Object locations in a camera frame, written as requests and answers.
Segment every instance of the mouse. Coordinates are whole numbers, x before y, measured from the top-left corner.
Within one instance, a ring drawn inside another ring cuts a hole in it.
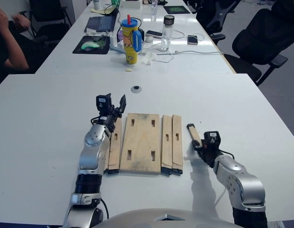
[[[88,41],[81,46],[81,49],[83,51],[92,51],[96,48],[99,48],[99,44],[92,42],[92,41]]]

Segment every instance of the smartphone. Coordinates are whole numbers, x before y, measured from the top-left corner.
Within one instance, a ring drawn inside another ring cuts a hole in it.
[[[162,33],[161,32],[155,32],[155,31],[148,30],[146,32],[146,36],[151,36],[151,37],[154,37],[154,38],[161,39]]]
[[[187,44],[197,45],[198,44],[198,37],[193,36],[193,35],[187,36]]]

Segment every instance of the desk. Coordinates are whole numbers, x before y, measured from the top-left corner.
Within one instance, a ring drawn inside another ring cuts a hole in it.
[[[183,5],[182,0],[169,0],[167,5]],[[65,37],[60,41],[55,50],[47,58],[44,64],[37,71],[39,74],[61,74],[73,73],[75,71],[86,70],[90,73],[97,72],[99,69],[108,69],[108,73],[116,74],[120,71],[124,71],[126,68],[131,68],[135,73],[160,73],[160,74],[171,74],[185,75],[187,73],[194,72],[196,74],[212,73],[233,73],[232,68],[229,67],[225,58],[221,55],[177,55],[175,59],[169,64],[152,62],[151,66],[146,66],[142,63],[135,65],[128,65],[125,61],[123,54],[117,54],[116,51],[110,50],[107,55],[85,55],[85,54],[72,54],[73,50],[81,40],[82,36],[85,36],[84,29],[87,25],[89,17],[99,16],[99,14],[92,13],[91,3],[82,15],[78,18],[76,23],[68,31]],[[127,14],[132,17],[137,17],[142,20],[142,29],[146,32],[147,30],[161,31],[163,26],[163,18],[167,15],[167,12],[162,6],[158,6],[157,17],[152,21],[151,17],[151,5],[142,5],[141,9],[123,9],[120,10],[120,20],[126,19]],[[199,52],[213,52],[217,51],[217,47],[212,43],[209,36],[206,34],[202,26],[197,22],[195,15],[193,14],[175,14],[174,29],[182,31],[185,35],[192,35],[194,33],[200,33],[205,38],[199,42],[197,46],[187,45],[187,39],[176,39],[171,42],[170,51],[175,50],[195,50]],[[173,31],[173,37],[181,37],[182,34]],[[160,57],[167,61],[170,56]]]
[[[142,92],[133,94],[133,85]],[[247,75],[100,70],[10,75],[0,85],[0,222],[62,224],[84,136],[98,114],[95,97],[110,92],[115,105],[126,94],[123,132],[127,113],[182,116],[184,156],[181,176],[104,175],[110,216],[172,208],[233,222],[224,186],[192,150],[186,124],[194,123],[201,135],[218,130],[220,148],[262,181],[269,221],[294,219],[294,137]]]

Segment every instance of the laptop keyboard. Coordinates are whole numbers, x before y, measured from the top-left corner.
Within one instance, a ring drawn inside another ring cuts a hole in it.
[[[99,29],[101,30],[112,30],[113,17],[101,17]]]

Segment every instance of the paper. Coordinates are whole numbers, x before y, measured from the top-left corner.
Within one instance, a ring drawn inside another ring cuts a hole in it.
[[[115,9],[116,7],[115,6],[112,6],[112,7],[109,7],[107,9],[101,9],[101,10],[96,10],[94,8],[91,9],[91,11],[93,13],[100,13],[100,14],[110,14],[113,12],[113,10]]]
[[[139,62],[149,66],[151,65],[151,61],[156,59],[156,56],[155,53],[148,52]]]
[[[87,36],[93,36],[95,34],[96,34],[96,30],[90,29],[90,28],[86,28],[86,35]]]

